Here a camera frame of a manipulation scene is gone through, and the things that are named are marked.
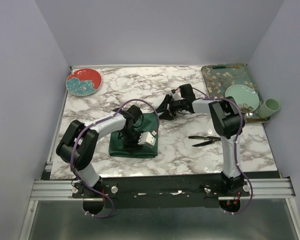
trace plate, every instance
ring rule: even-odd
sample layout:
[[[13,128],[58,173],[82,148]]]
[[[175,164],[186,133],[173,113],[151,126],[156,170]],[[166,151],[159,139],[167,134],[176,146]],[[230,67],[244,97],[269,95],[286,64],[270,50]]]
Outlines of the plate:
[[[252,88],[235,84],[225,91],[225,97],[233,97],[242,113],[251,113],[259,107],[259,96]]]
[[[75,96],[93,94],[99,88],[102,78],[99,72],[91,68],[79,69],[66,79],[66,89]]]

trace red plate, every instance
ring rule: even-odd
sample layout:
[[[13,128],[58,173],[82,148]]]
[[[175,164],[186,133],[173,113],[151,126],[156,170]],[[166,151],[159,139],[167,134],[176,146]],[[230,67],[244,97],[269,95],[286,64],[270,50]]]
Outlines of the red plate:
[[[83,68],[70,74],[66,79],[66,89],[75,96],[87,96],[93,94],[101,82],[99,72],[91,68]]]

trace green cup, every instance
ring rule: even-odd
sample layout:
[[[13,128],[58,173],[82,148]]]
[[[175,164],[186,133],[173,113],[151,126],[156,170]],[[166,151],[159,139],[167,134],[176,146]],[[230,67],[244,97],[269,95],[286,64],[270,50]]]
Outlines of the green cup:
[[[258,110],[258,116],[261,119],[266,119],[270,117],[271,115],[278,112],[280,109],[280,104],[277,100],[268,98],[264,101],[264,103],[260,106]]]

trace gray floor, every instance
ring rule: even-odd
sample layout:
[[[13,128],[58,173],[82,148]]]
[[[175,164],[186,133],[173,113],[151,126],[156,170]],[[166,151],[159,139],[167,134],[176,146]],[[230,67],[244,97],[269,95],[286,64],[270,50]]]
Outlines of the gray floor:
[[[284,199],[254,200],[239,215],[215,208],[118,209],[94,219],[82,203],[40,202],[31,240],[296,240]]]

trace table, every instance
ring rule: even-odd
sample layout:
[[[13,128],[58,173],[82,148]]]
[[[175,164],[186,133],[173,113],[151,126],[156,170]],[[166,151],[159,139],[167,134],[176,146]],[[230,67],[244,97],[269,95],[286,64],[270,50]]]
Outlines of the table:
[[[86,97],[68,94],[62,115],[58,140],[73,120],[90,122],[107,116],[130,99],[143,99],[158,107],[164,96],[182,84],[207,92],[200,66],[144,66],[95,68],[102,76],[96,93]],[[134,103],[144,113],[151,110],[143,103]],[[110,135],[98,141],[92,165],[102,177],[166,176],[219,173],[223,167],[221,142],[192,147],[202,140],[191,135],[217,136],[208,114],[178,115],[173,121],[161,121],[158,156],[151,159],[110,157]],[[241,168],[244,172],[276,171],[274,157],[261,123],[248,123],[240,140]],[[71,179],[69,165],[52,155],[50,179]]]

